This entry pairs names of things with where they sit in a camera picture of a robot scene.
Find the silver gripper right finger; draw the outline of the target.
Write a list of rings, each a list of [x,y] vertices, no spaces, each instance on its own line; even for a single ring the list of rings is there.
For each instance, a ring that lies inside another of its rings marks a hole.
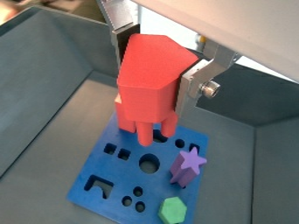
[[[220,84],[212,79],[225,72],[240,58],[240,54],[224,45],[206,39],[200,43],[202,58],[181,75],[174,112],[180,116],[188,102],[196,102],[201,96],[213,98]]]

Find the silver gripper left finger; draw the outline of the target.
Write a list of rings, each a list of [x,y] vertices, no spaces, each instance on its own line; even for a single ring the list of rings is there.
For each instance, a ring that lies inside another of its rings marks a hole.
[[[121,65],[126,42],[132,34],[140,32],[140,24],[134,22],[128,0],[95,0],[105,19],[110,43],[115,51],[115,63]]]

